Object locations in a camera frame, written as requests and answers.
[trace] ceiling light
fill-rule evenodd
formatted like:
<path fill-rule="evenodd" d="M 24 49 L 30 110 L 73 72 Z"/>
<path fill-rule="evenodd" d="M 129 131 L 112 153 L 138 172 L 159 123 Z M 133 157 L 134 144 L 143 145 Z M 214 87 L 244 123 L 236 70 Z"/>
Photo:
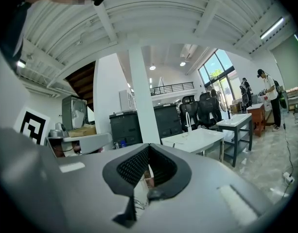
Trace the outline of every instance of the ceiling light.
<path fill-rule="evenodd" d="M 23 61 L 18 61 L 17 66 L 21 67 L 21 68 L 24 68 L 26 66 L 26 64 Z"/>
<path fill-rule="evenodd" d="M 260 36 L 261 40 L 264 39 L 273 30 L 275 30 L 283 21 L 284 21 L 284 18 L 279 19 L 277 23 L 275 23 L 271 28 L 269 28 L 264 34 Z"/>

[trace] white shirt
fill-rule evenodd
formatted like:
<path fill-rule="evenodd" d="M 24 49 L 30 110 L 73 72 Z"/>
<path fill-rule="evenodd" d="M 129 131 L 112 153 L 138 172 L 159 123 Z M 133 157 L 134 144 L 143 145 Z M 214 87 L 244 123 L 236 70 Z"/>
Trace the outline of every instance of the white shirt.
<path fill-rule="evenodd" d="M 264 81 L 265 88 L 267 90 L 269 90 L 272 86 L 274 86 L 274 90 L 271 91 L 271 92 L 268 92 L 268 97 L 271 100 L 276 99 L 279 94 L 276 91 L 275 83 L 274 83 L 273 78 L 270 75 L 267 75 L 267 77 L 263 81 Z"/>

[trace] wooden staircase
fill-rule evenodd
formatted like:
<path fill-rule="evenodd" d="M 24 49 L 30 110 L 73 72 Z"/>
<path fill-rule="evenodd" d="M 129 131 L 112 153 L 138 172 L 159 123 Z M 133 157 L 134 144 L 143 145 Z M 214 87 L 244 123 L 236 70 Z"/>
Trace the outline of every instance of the wooden staircase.
<path fill-rule="evenodd" d="M 68 77 L 66 80 L 69 82 L 75 93 L 79 98 L 87 101 L 87 106 L 94 111 L 93 104 L 93 87 L 94 87 L 94 71 L 95 61 L 78 69 Z"/>

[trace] cardboard box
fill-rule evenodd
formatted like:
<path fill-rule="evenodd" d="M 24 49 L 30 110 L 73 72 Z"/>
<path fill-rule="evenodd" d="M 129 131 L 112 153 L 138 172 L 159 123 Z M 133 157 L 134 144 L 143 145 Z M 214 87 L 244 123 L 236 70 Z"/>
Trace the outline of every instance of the cardboard box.
<path fill-rule="evenodd" d="M 231 104 L 230 108 L 231 108 L 232 113 L 237 113 L 237 112 L 241 111 L 240 103 Z"/>
<path fill-rule="evenodd" d="M 69 131 L 70 137 L 87 136 L 97 134 L 95 125 L 84 124 L 82 128 Z"/>

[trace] ceiling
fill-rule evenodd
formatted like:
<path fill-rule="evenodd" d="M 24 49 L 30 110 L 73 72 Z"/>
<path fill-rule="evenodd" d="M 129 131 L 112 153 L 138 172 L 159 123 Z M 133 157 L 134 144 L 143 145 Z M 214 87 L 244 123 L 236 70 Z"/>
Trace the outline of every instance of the ceiling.
<path fill-rule="evenodd" d="M 142 46 L 146 67 L 157 66 L 154 75 L 149 73 L 157 86 L 158 69 L 168 66 L 188 74 L 207 48 L 251 58 L 295 31 L 292 18 L 276 0 L 105 0 L 98 7 L 43 0 L 32 9 L 22 52 L 27 65 L 20 74 L 65 94 L 74 93 L 64 80 L 67 76 L 115 52 L 131 82 L 127 50 L 133 44 Z M 281 30 L 261 40 L 262 32 L 280 17 L 285 18 Z M 184 44 L 199 47 L 180 67 Z"/>

